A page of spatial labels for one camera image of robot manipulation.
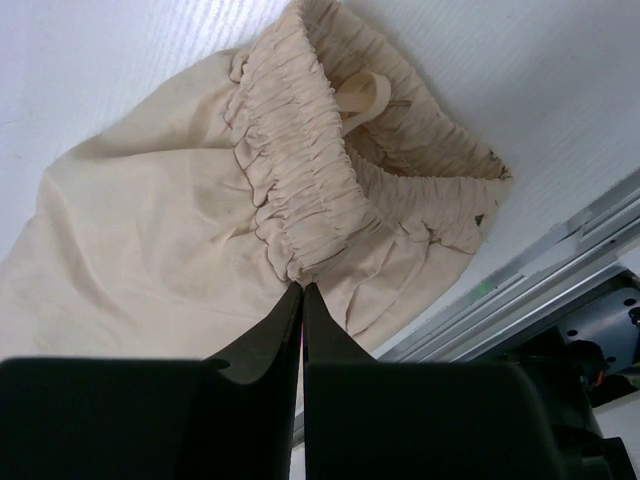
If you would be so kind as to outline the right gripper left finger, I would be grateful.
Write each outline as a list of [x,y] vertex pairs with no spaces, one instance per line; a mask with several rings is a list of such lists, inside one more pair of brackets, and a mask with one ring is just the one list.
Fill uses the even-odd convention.
[[220,479],[289,475],[303,288],[292,283],[267,316],[208,359],[214,376],[213,453]]

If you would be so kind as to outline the beige trousers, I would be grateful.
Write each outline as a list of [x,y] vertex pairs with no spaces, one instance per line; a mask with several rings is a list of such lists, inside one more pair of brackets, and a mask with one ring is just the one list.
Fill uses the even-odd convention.
[[45,170],[1,355],[203,358],[295,282],[372,350],[458,280],[511,180],[382,35],[294,1]]

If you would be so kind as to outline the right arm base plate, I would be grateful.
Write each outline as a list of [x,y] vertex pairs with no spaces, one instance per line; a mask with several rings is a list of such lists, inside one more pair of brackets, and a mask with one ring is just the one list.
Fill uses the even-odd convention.
[[499,348],[510,361],[548,359],[579,376],[592,407],[639,391],[639,280],[609,279]]

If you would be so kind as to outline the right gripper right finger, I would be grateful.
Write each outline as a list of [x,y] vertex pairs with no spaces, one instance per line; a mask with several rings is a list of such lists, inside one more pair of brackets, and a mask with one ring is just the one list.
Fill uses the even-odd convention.
[[304,440],[308,479],[353,479],[365,417],[358,373],[373,357],[332,318],[317,284],[303,300]]

